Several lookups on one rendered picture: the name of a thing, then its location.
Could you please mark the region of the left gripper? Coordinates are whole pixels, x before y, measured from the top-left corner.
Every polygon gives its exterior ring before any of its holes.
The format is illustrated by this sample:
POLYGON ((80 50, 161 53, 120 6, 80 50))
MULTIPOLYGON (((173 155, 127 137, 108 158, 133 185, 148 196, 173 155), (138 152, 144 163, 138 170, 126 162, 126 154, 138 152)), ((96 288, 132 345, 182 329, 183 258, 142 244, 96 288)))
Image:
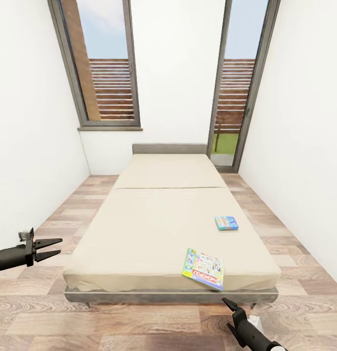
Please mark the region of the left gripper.
POLYGON ((28 267, 61 253, 61 250, 37 253, 37 250, 62 242, 62 238, 33 239, 26 245, 0 250, 0 271, 27 264, 28 267))

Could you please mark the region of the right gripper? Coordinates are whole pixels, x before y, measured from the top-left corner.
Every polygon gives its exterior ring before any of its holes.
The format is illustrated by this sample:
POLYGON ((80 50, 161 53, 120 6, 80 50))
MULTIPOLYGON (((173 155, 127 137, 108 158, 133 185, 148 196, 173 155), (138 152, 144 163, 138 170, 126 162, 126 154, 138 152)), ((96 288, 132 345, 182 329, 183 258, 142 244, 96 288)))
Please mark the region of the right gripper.
POLYGON ((254 338, 261 332, 248 321, 244 309, 226 298, 222 298, 222 300, 224 303, 226 303, 229 309, 233 311, 232 316, 234 327, 230 323, 227 323, 227 326, 234 334, 235 338, 238 340, 238 343, 242 348, 248 346, 251 351, 254 351, 254 338))

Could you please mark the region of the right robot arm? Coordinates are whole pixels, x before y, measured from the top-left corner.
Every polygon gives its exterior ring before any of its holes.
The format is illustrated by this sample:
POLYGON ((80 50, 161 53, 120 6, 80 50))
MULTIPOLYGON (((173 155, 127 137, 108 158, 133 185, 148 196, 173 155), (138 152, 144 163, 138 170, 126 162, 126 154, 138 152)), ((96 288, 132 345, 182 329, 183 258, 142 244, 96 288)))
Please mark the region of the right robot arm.
POLYGON ((277 341, 272 342, 264 336, 259 316, 250 315, 247 319, 244 309, 226 298, 222 300, 233 311, 234 327, 230 323, 227 326, 242 348, 248 346, 251 351, 287 351, 277 341))

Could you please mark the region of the board game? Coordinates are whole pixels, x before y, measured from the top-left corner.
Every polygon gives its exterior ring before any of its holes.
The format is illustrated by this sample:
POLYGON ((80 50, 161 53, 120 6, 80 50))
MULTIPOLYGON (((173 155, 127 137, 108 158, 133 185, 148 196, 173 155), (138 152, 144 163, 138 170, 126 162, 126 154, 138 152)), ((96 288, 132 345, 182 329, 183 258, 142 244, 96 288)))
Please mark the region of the board game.
POLYGON ((233 216, 217 216, 214 220, 219 230, 237 230, 239 228, 233 216))
POLYGON ((223 260, 188 249, 182 275, 221 291, 223 269, 223 260))

